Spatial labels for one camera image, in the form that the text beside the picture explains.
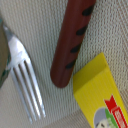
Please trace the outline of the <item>grey teal gripper finger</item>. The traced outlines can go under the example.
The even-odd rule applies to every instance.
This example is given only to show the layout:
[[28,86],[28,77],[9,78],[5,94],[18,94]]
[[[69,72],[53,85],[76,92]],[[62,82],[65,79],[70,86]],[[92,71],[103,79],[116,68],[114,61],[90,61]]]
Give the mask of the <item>grey teal gripper finger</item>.
[[8,71],[6,70],[8,55],[9,49],[7,39],[3,29],[3,21],[0,18],[0,88],[8,76]]

